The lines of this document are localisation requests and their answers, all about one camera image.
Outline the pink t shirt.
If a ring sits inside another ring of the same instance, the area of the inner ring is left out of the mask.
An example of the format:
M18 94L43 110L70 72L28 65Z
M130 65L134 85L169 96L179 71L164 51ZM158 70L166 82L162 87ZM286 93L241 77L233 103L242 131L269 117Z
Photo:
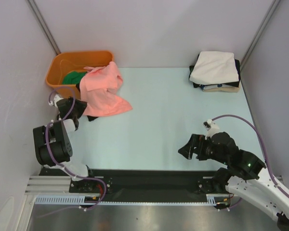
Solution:
M85 67L87 74L79 84L80 98L87 103L84 115L104 117L132 110L130 103L117 95L123 78L115 62L107 66Z

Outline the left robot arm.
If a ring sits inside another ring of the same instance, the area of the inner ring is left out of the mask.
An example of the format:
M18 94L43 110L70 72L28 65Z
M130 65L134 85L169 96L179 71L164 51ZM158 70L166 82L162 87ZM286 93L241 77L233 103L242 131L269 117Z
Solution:
M40 165L60 169L74 181L80 180L80 187L90 193L96 189L97 181L89 176L89 168L72 159L73 149L69 133L79 128L79 118L84 114L87 103L63 98L56 94L49 105L58 109L59 116L46 126L33 129L36 159Z

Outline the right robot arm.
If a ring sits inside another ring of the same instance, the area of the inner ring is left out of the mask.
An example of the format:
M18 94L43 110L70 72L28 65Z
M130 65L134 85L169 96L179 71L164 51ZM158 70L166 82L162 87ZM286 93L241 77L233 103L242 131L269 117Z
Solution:
M228 191L267 214L281 231L289 231L289 189L255 154L241 150L226 132L210 137L192 134L179 154L190 160L215 160L226 165L213 177L212 186L218 193Z

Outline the green t shirt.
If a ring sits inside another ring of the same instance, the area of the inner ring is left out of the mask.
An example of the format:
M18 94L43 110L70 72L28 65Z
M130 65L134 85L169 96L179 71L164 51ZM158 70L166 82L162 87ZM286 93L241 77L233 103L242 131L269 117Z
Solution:
M77 71L72 71L68 73L64 78L63 78L63 85L76 85L79 84L81 79L87 74L87 72L77 72Z

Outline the orange plastic bin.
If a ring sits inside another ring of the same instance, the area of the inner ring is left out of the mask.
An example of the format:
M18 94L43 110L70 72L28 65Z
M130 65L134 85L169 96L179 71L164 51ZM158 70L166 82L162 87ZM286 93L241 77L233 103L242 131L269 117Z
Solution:
M92 93L99 90L117 91L120 81L114 66L113 54L110 51L73 51L64 52L57 55L48 70L45 78L46 84L52 89L50 99L54 94L59 94L62 98L74 96L81 100L82 95L85 99L91 99ZM89 75L80 83L79 91L75 84L64 84L63 80L69 73L89 71Z

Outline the patterned folded t shirt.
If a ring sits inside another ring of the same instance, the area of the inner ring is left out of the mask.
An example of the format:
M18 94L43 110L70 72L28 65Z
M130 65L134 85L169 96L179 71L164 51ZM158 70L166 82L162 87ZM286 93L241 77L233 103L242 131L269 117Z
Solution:
M213 85L200 85L199 86L203 91L211 90L211 89L218 89L218 88L225 88L227 85L225 84L213 84Z

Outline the beige folded t shirt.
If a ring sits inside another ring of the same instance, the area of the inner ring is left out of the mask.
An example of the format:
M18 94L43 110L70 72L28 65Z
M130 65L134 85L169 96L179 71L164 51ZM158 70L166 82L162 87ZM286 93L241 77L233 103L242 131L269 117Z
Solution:
M233 87L233 86L228 86L225 88L218 88L218 89L211 89L211 90L205 90L203 92L230 92L230 93L237 93L239 92L240 87Z

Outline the white folded t shirt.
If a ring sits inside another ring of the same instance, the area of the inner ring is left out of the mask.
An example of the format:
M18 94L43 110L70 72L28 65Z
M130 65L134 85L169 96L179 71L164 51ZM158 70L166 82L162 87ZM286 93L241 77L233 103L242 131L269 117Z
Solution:
M189 79L199 85L239 81L234 54L222 51L200 52Z

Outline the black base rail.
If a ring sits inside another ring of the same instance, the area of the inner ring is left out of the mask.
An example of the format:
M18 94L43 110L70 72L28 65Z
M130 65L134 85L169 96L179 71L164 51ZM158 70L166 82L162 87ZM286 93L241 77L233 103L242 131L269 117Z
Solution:
M207 194L227 194L214 171L90 169L89 177L106 184L104 202L205 202Z

